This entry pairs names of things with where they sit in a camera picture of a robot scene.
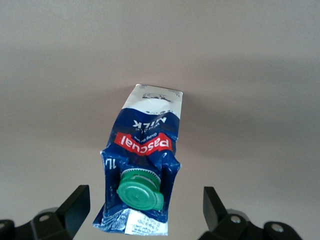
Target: gray background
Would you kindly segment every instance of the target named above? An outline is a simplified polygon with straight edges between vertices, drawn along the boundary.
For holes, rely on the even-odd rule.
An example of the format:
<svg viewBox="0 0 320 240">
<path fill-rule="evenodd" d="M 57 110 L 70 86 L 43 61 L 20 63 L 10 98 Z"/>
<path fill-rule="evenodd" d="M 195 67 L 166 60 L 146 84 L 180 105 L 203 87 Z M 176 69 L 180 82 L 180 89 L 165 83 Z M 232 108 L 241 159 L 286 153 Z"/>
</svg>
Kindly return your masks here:
<svg viewBox="0 0 320 240">
<path fill-rule="evenodd" d="M 89 184 L 135 84 L 184 92 L 169 236 L 207 226 L 203 187 L 254 224 L 320 236 L 320 3 L 0 1 L 0 219 L 16 225 Z"/>
</svg>

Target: black metal bracket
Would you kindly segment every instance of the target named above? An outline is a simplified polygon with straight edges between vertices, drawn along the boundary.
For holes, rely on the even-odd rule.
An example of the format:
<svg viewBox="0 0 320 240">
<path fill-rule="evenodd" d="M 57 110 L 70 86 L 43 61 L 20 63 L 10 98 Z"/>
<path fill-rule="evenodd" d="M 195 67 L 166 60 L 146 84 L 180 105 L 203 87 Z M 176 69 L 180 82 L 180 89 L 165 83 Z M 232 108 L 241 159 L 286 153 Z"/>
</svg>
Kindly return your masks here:
<svg viewBox="0 0 320 240">
<path fill-rule="evenodd" d="M 80 185 L 55 212 L 42 212 L 18 227 L 12 220 L 0 220 L 0 239 L 72 240 L 89 212 L 89 186 Z"/>
<path fill-rule="evenodd" d="M 297 232 L 282 222 L 269 221 L 263 229 L 240 214 L 230 214 L 213 187 L 204 187 L 203 215 L 209 231 L 199 240 L 302 240 Z"/>
</svg>

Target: bolt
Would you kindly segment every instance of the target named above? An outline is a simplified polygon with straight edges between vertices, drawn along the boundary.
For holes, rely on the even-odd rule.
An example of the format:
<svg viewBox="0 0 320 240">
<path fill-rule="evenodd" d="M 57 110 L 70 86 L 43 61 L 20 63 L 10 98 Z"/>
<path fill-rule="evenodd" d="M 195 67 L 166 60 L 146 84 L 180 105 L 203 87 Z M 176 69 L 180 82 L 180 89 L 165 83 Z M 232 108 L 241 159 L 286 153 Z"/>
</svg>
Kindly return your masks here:
<svg viewBox="0 0 320 240">
<path fill-rule="evenodd" d="M 235 224 L 241 223 L 240 217 L 235 216 L 235 215 L 231 216 L 231 221 L 234 222 Z"/>
<path fill-rule="evenodd" d="M 273 230 L 275 230 L 276 232 L 278 232 L 278 233 L 283 233 L 284 232 L 284 228 L 282 226 L 280 226 L 279 224 L 276 224 L 276 223 L 272 224 L 271 228 Z"/>
<path fill-rule="evenodd" d="M 48 214 L 46 214 L 46 215 L 41 216 L 41 217 L 39 218 L 39 221 L 40 221 L 40 222 L 43 222 L 43 221 L 45 221 L 45 220 L 48 220 L 49 218 L 50 218 L 50 216 L 49 216 Z"/>
</svg>

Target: green cap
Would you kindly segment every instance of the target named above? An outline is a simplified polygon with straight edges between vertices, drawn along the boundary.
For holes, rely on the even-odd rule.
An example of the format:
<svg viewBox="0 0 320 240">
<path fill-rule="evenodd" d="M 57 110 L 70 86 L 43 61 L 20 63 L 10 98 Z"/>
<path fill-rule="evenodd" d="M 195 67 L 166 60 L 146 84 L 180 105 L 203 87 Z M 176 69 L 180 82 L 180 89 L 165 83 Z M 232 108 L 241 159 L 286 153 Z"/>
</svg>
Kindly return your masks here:
<svg viewBox="0 0 320 240">
<path fill-rule="evenodd" d="M 160 178 L 143 168 L 130 168 L 122 172 L 117 194 L 129 207 L 137 210 L 161 210 L 164 196 L 160 193 Z"/>
</svg>

